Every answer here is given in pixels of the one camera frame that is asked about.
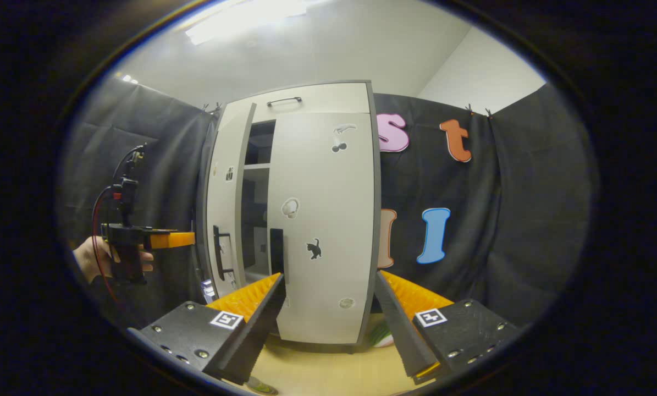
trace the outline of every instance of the black cat sticker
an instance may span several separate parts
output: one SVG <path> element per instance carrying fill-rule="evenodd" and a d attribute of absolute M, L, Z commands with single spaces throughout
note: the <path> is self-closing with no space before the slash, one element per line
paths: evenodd
<path fill-rule="evenodd" d="M 306 250 L 310 251 L 313 254 L 313 256 L 311 256 L 312 260 L 321 257 L 321 248 L 320 246 L 318 246 L 319 243 L 318 238 L 314 238 L 314 240 L 316 241 L 316 245 L 314 245 L 313 243 L 306 244 Z"/>

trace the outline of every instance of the black fabric backdrop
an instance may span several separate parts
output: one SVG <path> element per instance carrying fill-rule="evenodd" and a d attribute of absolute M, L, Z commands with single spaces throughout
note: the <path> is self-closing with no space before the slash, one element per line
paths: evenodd
<path fill-rule="evenodd" d="M 143 143 L 148 148 L 138 167 L 133 224 L 190 230 L 202 146 L 215 125 L 215 116 L 199 108 L 147 87 L 107 80 L 90 95 L 74 121 L 66 156 L 59 165 L 62 237 L 75 248 L 91 234 L 96 196 L 112 183 L 115 166 L 125 153 Z M 102 220 L 105 204 L 100 210 Z M 112 221 L 119 222 L 119 216 Z M 154 271 L 145 273 L 146 286 L 113 285 L 135 316 L 132 322 L 129 315 L 117 314 L 100 277 L 90 286 L 91 295 L 120 326 L 145 326 L 182 301 L 203 303 L 193 249 L 155 251 Z"/>
<path fill-rule="evenodd" d="M 590 185 L 582 155 L 585 132 L 548 85 L 499 111 L 492 120 L 464 108 L 376 93 L 377 113 L 406 121 L 406 150 L 380 154 L 383 208 L 396 211 L 386 271 L 446 298 L 475 298 L 516 324 L 533 321 L 552 302 L 577 262 L 589 213 Z M 115 165 L 135 145 L 148 143 L 140 167 L 135 224 L 190 230 L 197 202 L 202 148 L 210 150 L 216 117 L 163 93 L 109 80 L 75 121 L 59 185 L 63 236 L 75 248 L 90 235 L 98 193 Z M 472 154 L 467 163 L 448 153 L 439 125 L 458 120 Z M 446 256 L 419 264 L 426 240 L 422 213 L 451 210 Z M 204 299 L 194 248 L 159 250 L 148 285 L 114 290 L 137 318 L 115 313 L 100 277 L 92 296 L 120 326 L 140 327 L 182 301 Z"/>

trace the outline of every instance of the red cable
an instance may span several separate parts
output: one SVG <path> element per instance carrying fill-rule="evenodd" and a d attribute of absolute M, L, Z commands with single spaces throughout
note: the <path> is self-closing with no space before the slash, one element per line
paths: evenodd
<path fill-rule="evenodd" d="M 104 275 L 104 269 L 101 266 L 101 262 L 99 261 L 99 254 L 98 254 L 98 246 L 96 245 L 96 224 L 97 224 L 97 218 L 99 216 L 99 205 L 101 205 L 101 200 L 98 200 L 96 202 L 96 207 L 94 208 L 94 224 L 93 224 L 93 232 L 92 232 L 92 243 L 94 244 L 94 257 L 96 258 L 96 264 L 99 266 L 99 272 L 101 273 L 101 277 L 104 278 L 104 284 L 106 285 L 106 288 L 109 291 L 109 294 L 115 301 L 115 303 L 118 303 L 118 299 L 115 298 L 115 294 L 113 293 L 113 290 L 111 289 L 111 286 L 108 283 L 108 280 L 106 279 L 106 276 Z M 113 258 L 113 251 L 111 252 L 111 259 L 114 260 Z"/>

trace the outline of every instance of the ceiling light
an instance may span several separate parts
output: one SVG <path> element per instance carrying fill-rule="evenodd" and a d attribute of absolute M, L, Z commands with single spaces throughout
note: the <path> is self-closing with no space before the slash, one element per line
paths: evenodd
<path fill-rule="evenodd" d="M 186 34 L 199 45 L 214 37 L 233 35 L 294 15 L 304 15 L 306 6 L 301 0 L 251 0 L 242 2 L 212 15 Z"/>

